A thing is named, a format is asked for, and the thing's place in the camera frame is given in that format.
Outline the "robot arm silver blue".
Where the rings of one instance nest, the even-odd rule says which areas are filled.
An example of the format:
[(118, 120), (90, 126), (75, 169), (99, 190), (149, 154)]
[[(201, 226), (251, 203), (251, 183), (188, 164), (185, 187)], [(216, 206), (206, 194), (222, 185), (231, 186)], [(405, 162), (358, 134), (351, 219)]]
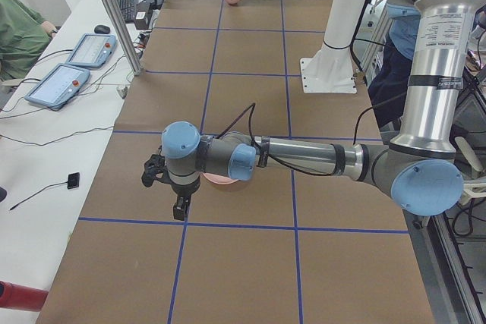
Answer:
[(464, 180), (453, 164), (449, 141), (462, 89), (467, 43), (485, 0), (389, 0), (389, 13), (419, 17), (402, 127), (388, 146), (307, 143), (256, 137), (232, 130), (202, 135), (177, 121), (165, 128), (158, 157), (159, 181), (177, 200), (173, 215), (184, 220), (200, 175), (247, 181), (269, 160), (313, 176), (345, 175), (375, 186), (402, 209), (419, 216), (440, 214), (462, 196)]

